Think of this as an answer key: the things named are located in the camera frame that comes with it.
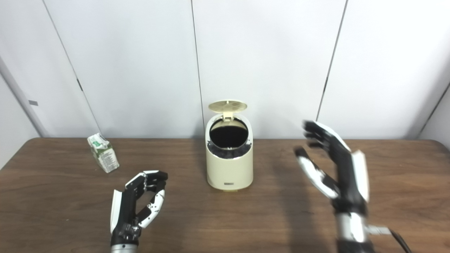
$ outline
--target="robotic hand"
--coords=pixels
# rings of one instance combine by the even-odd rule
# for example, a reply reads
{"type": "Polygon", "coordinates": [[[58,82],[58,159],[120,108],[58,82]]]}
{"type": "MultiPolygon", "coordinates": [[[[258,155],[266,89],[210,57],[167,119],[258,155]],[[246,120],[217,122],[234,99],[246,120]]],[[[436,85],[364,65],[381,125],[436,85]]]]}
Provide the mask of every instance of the robotic hand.
{"type": "Polygon", "coordinates": [[[350,148],[332,129],[306,121],[308,145],[324,149],[336,164],[337,181],[312,162],[304,148],[295,150],[298,163],[311,182],[329,199],[335,211],[339,253],[374,253],[366,225],[369,180],[365,156],[350,148]]]}
{"type": "Polygon", "coordinates": [[[114,190],[111,208],[111,253],[136,253],[141,230],[158,215],[164,201],[167,173],[144,171],[114,190]],[[155,193],[150,204],[136,214],[136,200],[146,191],[155,193]]]}

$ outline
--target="trash can lid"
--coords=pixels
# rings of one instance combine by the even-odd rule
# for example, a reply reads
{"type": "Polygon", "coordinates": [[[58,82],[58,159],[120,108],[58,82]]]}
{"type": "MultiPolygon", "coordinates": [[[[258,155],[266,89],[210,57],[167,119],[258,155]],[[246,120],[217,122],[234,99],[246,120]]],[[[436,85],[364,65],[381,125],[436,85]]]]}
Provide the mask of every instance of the trash can lid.
{"type": "Polygon", "coordinates": [[[223,113],[224,121],[233,120],[233,113],[238,113],[247,108],[247,104],[237,100],[221,100],[208,105],[215,113],[223,113]]]}

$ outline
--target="cream trash can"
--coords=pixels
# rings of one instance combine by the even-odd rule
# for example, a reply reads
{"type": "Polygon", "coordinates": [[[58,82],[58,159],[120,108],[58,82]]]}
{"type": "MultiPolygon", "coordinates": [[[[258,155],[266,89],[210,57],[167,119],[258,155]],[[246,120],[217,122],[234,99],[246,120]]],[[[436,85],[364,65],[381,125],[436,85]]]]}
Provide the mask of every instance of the cream trash can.
{"type": "Polygon", "coordinates": [[[250,122],[236,114],[247,108],[236,100],[217,101],[208,108],[219,113],[206,125],[208,183],[220,190],[239,190],[253,181],[253,133],[250,122]]]}

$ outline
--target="cable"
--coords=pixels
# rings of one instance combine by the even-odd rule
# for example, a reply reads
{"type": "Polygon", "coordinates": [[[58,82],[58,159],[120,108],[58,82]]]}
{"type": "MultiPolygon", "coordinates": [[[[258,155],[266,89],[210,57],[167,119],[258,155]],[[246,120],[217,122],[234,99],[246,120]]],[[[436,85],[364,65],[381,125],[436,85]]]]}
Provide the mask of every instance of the cable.
{"type": "Polygon", "coordinates": [[[398,233],[394,232],[391,229],[389,231],[391,232],[392,236],[400,244],[400,246],[403,248],[403,250],[406,253],[412,253],[411,249],[408,247],[408,245],[406,244],[405,240],[403,240],[403,238],[398,233]]]}

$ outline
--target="metal wrist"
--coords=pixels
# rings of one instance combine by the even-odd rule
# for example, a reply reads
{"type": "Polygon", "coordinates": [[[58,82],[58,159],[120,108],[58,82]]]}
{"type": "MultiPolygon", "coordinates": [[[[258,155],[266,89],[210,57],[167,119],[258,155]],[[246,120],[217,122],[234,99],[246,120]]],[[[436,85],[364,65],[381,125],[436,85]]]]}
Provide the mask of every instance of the metal wrist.
{"type": "Polygon", "coordinates": [[[337,239],[351,242],[368,242],[366,218],[355,212],[342,212],[335,215],[337,239]]]}
{"type": "Polygon", "coordinates": [[[137,253],[138,246],[136,244],[116,244],[111,246],[111,253],[137,253]]]}

